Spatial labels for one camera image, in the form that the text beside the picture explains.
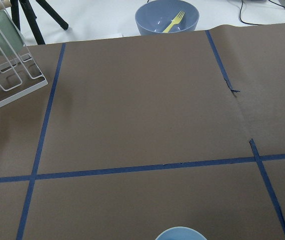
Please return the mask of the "light blue plastic cup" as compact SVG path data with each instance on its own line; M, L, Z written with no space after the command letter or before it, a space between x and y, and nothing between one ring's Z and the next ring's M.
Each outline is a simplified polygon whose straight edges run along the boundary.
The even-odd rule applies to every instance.
M155 240L207 240L198 231L185 227L176 226L166 229L160 233Z

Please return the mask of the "yellow plastic fork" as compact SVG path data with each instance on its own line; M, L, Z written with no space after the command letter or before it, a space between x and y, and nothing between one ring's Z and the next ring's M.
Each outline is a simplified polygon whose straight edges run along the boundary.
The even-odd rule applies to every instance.
M184 18L185 12L184 11L180 11L172 20L171 23L163 30L163 33L168 33L173 26L179 24L182 19Z

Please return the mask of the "blue bowl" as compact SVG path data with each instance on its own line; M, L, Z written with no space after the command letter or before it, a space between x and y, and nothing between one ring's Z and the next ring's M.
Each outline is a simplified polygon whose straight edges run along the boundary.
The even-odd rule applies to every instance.
M135 13L135 22L142 36L162 34L178 13L182 20L169 33L192 32L200 18L198 9L183 0L154 0L141 6Z

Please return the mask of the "green cup in rack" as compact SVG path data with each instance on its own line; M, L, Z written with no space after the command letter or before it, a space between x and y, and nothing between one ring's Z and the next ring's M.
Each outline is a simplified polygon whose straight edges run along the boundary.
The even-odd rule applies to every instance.
M23 40L5 10L0 10L0 55L10 57L24 46Z

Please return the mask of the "black tripod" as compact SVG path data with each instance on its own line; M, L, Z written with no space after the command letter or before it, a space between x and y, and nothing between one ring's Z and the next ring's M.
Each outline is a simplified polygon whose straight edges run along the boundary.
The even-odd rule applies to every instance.
M15 26L21 30L20 24L20 10L19 6L21 6L23 13L26 17L28 25L33 33L33 36L38 45L45 45L45 40L43 35L39 29L37 24L37 16L33 10L33 7L30 4L29 0L10 0L11 4L11 18ZM63 29L67 30L69 28L69 24L52 8L52 6L46 0L36 0L39 6L41 6L53 20Z

